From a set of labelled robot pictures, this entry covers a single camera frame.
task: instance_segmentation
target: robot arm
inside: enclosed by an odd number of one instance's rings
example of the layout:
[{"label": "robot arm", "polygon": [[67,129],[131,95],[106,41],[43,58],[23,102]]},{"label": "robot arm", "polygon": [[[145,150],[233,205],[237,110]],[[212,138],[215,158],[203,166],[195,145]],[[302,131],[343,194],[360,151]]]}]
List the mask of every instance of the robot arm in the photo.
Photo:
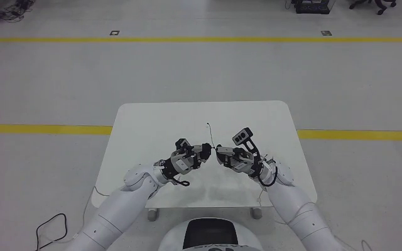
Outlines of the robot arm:
[{"label": "robot arm", "polygon": [[176,142],[177,150],[166,160],[154,165],[138,165],[124,177],[124,186],[115,190],[98,208],[91,221],[78,234],[66,251],[104,251],[133,224],[145,208],[149,198],[172,182],[188,186],[188,181],[177,181],[175,176],[187,174],[208,160],[209,144],[191,146],[187,140]]},{"label": "robot arm", "polygon": [[243,148],[216,148],[220,164],[238,173],[246,173],[269,194],[269,200],[282,220],[294,231],[308,251],[341,251],[329,226],[308,195],[293,184],[290,168],[273,159],[259,155],[251,140],[250,129],[245,128],[233,137],[234,143]]}]

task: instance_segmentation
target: yellow floor line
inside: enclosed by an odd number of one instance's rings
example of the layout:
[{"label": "yellow floor line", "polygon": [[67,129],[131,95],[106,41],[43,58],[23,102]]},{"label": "yellow floor line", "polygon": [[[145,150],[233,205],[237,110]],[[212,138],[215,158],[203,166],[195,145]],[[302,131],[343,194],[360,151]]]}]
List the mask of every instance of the yellow floor line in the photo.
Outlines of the yellow floor line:
[{"label": "yellow floor line", "polygon": [[[12,125],[0,124],[0,134],[87,134],[110,135],[104,125]],[[358,141],[402,141],[402,131],[297,130],[300,139]]]},{"label": "yellow floor line", "polygon": [[132,38],[0,38],[2,43],[401,43],[402,38],[281,37],[132,37]]},{"label": "yellow floor line", "polygon": [[299,139],[402,141],[402,131],[297,130]]},{"label": "yellow floor line", "polygon": [[112,126],[97,125],[7,125],[0,124],[2,134],[89,134],[110,135]]}]

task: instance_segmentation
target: table top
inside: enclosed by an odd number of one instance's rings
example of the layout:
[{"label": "table top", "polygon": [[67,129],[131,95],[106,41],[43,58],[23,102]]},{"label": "table top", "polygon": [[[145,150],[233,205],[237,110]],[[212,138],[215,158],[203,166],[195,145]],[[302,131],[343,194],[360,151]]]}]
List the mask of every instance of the table top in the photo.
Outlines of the table top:
[{"label": "table top", "polygon": [[[249,127],[262,156],[288,165],[295,184],[316,202],[313,184],[302,146],[290,115],[282,101],[193,102],[124,104],[117,112],[109,143],[96,181],[104,194],[122,186],[126,172],[136,164],[153,164],[167,159],[175,142],[186,138],[191,145],[211,144],[209,123],[215,145],[235,147],[232,137]],[[218,164],[215,151],[200,169],[181,176],[190,186],[168,183],[147,208],[253,207],[259,206],[260,186],[244,173],[235,173]],[[96,192],[92,204],[105,200]],[[267,193],[261,206],[272,206]]]}]

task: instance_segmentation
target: white floor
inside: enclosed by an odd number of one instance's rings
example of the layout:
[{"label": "white floor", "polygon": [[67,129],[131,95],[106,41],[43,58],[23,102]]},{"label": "white floor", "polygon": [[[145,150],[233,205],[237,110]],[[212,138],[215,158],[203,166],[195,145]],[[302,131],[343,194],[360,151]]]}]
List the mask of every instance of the white floor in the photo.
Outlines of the white floor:
[{"label": "white floor", "polygon": [[[0,23],[0,36],[402,36],[401,6],[377,16],[374,3],[351,11],[338,1],[322,16],[284,4],[37,1],[22,22]],[[0,58],[0,124],[112,125],[130,102],[283,100],[298,129],[402,130],[400,43],[0,43]],[[79,229],[107,140],[0,134],[1,250],[34,250],[36,227],[61,211],[68,236]],[[400,250],[402,143],[301,143],[335,234],[356,248],[365,239],[375,251]],[[269,208],[260,221],[246,209],[163,210],[154,223],[144,212],[110,249],[156,250],[173,225],[197,216],[236,220],[266,250],[303,250]],[[51,234],[62,233],[57,223]]]}]

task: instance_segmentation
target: cable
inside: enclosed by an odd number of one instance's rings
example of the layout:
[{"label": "cable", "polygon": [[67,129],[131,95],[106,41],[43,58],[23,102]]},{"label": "cable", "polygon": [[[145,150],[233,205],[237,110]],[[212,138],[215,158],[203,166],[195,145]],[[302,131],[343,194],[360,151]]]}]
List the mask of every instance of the cable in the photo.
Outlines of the cable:
[{"label": "cable", "polygon": [[266,188],[269,188],[270,186],[274,185],[275,182],[276,182],[276,178],[278,177],[278,167],[275,166],[274,180],[272,180],[272,182],[270,184],[264,184],[263,181],[261,180],[260,175],[261,175],[261,173],[259,175],[257,175],[258,181],[261,183],[262,186],[265,186]]},{"label": "cable", "polygon": [[[98,194],[100,194],[100,195],[102,195],[102,196],[108,196],[108,195],[104,195],[103,193],[99,192],[96,186],[94,186],[94,187],[92,188],[91,194],[90,194],[89,197],[88,197],[88,200],[87,200],[87,202],[86,202],[86,204],[85,204],[84,211],[83,211],[83,213],[82,213],[82,225],[81,225],[81,227],[80,227],[80,230],[77,231],[77,233],[76,233],[71,239],[61,241],[61,239],[65,238],[65,237],[67,236],[68,229],[67,229],[67,217],[66,217],[66,215],[65,215],[64,213],[59,213],[59,214],[57,214],[57,215],[51,217],[47,222],[42,223],[42,224],[41,224],[40,226],[38,226],[38,228],[36,229],[36,251],[39,251],[40,249],[43,249],[44,247],[47,247],[47,246],[49,246],[49,245],[52,244],[52,243],[68,243],[68,242],[71,242],[72,240],[74,240],[74,239],[77,237],[78,233],[81,232],[81,230],[82,230],[82,229],[84,228],[84,226],[85,226],[85,213],[86,213],[86,211],[87,211],[88,204],[89,204],[89,200],[91,199],[91,195],[92,195],[92,192],[93,192],[94,189],[95,189],[95,191],[96,191]],[[65,234],[64,234],[63,237],[58,238],[58,239],[56,239],[56,240],[52,240],[51,238],[47,237],[45,234],[41,234],[41,235],[38,234],[38,230],[39,230],[40,227],[42,227],[43,225],[45,225],[45,224],[51,222],[51,221],[54,220],[57,216],[60,216],[60,215],[63,215],[63,216],[64,216]],[[49,240],[50,242],[47,243],[46,245],[43,245],[43,246],[40,247],[40,238],[41,238],[41,237],[43,237],[43,238]]]},{"label": "cable", "polygon": [[212,139],[212,129],[211,129],[211,125],[209,123],[207,123],[207,125],[209,126],[209,134],[211,135],[211,143],[213,148],[215,149],[215,145],[214,145],[214,140]]},{"label": "cable", "polygon": [[104,195],[103,193],[101,193],[100,191],[98,191],[98,189],[96,188],[96,186],[94,186],[94,188],[95,188],[95,191],[96,191],[99,195],[108,196],[108,195]]},{"label": "cable", "polygon": [[[58,239],[56,239],[56,240],[53,240],[53,241],[49,242],[48,244],[45,244],[45,245],[43,245],[42,247],[40,247],[40,235],[38,234],[39,228],[42,227],[44,224],[46,224],[46,223],[52,221],[53,219],[55,219],[56,217],[58,217],[58,216],[60,216],[60,215],[62,215],[62,216],[64,217],[64,229],[65,229],[64,235],[63,235],[62,237],[60,237],[60,238],[58,238]],[[40,249],[43,249],[44,247],[49,246],[49,245],[52,244],[53,242],[57,242],[57,241],[63,239],[64,237],[66,237],[67,232],[68,232],[68,230],[67,230],[67,217],[65,216],[64,213],[58,213],[58,214],[56,214],[55,216],[51,217],[49,220],[47,220],[46,222],[43,222],[41,225],[38,226],[38,228],[36,228],[36,251],[38,251],[38,250],[40,250]]]},{"label": "cable", "polygon": [[[293,220],[295,220],[295,218],[298,216],[300,210],[301,210],[305,205],[308,205],[308,204],[313,204],[313,205],[315,205],[315,203],[312,202],[312,201],[307,202],[307,203],[304,203],[304,204],[297,210],[297,212],[295,213],[295,216],[294,216],[290,221],[288,221],[288,222],[277,222],[277,221],[275,220],[275,222],[278,223],[278,224],[281,224],[281,225],[289,225],[289,224],[290,224]],[[354,247],[350,246],[348,243],[344,242],[344,241],[343,241],[341,238],[339,238],[338,236],[334,235],[334,237],[335,237],[336,239],[338,239],[340,242],[342,242],[344,245],[346,245],[346,246],[350,247],[351,249],[353,249],[354,251],[358,251],[358,250],[356,250]],[[362,241],[361,241],[361,244],[362,244],[362,250],[363,250],[363,251],[366,251],[366,249],[364,248],[364,244],[366,244],[367,247],[369,248],[369,250],[372,251],[372,248],[370,247],[370,245],[369,245],[365,240],[362,240]]]}]

